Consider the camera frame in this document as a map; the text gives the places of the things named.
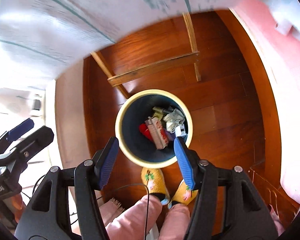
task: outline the wooden frame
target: wooden frame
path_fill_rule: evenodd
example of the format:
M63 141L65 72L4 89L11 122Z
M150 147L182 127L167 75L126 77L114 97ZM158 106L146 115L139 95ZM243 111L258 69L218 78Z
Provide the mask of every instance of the wooden frame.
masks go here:
M104 57L102 56L100 51L92 52L91 55L98 63L102 71L108 77L108 82L113 86L117 87L122 95L127 99L130 97L129 92L124 88L122 85L123 83L135 80L137 78L141 78L143 76L147 76L150 74L157 73L159 71L169 69L172 67L183 66L190 63L194 64L194 71L197 81L201 81L201 76L199 69L197 67L197 63L199 62L199 52L197 48L197 42L195 39L194 29L191 21L191 16L189 13L183 14L183 19L186 24L190 46L191 46L191 53L183 54L180 56L166 58L164 60L160 60L157 62L153 62L147 65L140 66L134 70L128 71L126 73L115 75L113 71L109 70Z

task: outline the yellow slipper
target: yellow slipper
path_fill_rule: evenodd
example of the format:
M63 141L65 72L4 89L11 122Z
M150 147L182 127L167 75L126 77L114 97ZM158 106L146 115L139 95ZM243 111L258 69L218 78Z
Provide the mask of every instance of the yellow slipper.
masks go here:
M195 197L198 194L198 190L190 190L189 187L185 184L185 180L183 179L177 189L177 192L172 197L170 203L168 204L168 208L170 209L172 207L172 202L177 201L183 205L189 205L192 200L195 199Z
M141 171L141 179L143 184L148 187L149 193L161 193L165 195L162 205L166 205L170 201L170 194L164 182L163 173L160 169L143 168Z

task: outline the wire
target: wire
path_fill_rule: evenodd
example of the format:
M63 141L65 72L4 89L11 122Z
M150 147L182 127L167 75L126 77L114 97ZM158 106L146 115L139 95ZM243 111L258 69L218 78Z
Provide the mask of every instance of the wire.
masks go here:
M129 186L136 186L136 185L142 185L146 188L147 190L147 195L148 195L148 200L147 200L147 211L146 211L146 224L145 224L145 235L144 235L144 240L146 240L147 238L147 224L148 224L148 213L149 213L149 196L150 196L150 193L149 193L149 189L148 187L143 184L143 183L134 183L134 184L129 184L129 185L125 185L125 186L122 186L122 187L119 187L119 188L116 188L115 190L112 190L110 191L108 194L106 194L105 196L101 196L99 198L97 198L97 200L99 200L100 198L103 198L103 197L106 197L108 196L109 194L112 194L116 191L118 191L119 189L122 189L122 188L125 188L125 187L129 187Z
M77 222L78 221L78 219L76 219L75 221L73 221L72 223L71 223L71 225L73 225L75 222Z
M32 190L32 195L33 195L34 192L35 192L35 188L37 187L37 184L38 184L39 180L42 179L44 176L46 176L46 174L42 175L42 176L37 180L37 182L34 184L33 190Z
M21 191L21 193L23 194L23 195L25 195L26 197L28 197L29 199L31 199L31 197L29 197L26 193L24 193L23 191Z

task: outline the pink fabric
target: pink fabric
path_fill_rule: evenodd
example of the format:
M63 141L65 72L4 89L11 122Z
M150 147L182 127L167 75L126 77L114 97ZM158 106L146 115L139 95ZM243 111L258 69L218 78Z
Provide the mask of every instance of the pink fabric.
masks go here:
M291 32L276 31L276 21L261 1L242 0L234 10L262 49L280 123L280 184L300 203L300 41Z
M189 208L183 204L174 205L166 216L158 240L183 240L189 223Z
M123 212L113 222L106 226L110 240L142 240L144 237L144 226L146 223L147 195L143 196L134 206ZM148 213L148 232L154 226L162 205L160 200L150 195ZM162 226L159 240L182 240L185 236L190 213L187 206L182 204L174 205L166 216Z
M112 222L116 217L122 214L124 208L121 207L121 203L116 199L112 198L108 202L104 203L99 207L100 214L105 226ZM71 225L73 233L81 236L79 222L75 222Z
M281 224L279 216L275 213L273 206L271 204L269 204L269 205L271 206L270 216L273 219L275 228L277 229L277 232L278 232L278 236L280 236L284 232L284 227Z

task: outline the red object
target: red object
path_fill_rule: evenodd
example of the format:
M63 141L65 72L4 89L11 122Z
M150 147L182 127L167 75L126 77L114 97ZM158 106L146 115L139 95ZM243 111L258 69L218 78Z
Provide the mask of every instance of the red object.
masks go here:
M147 127L147 125L145 123L139 125L139 131L144 135L146 136L150 141L153 142L153 139L151 137L151 134L149 132L149 129Z

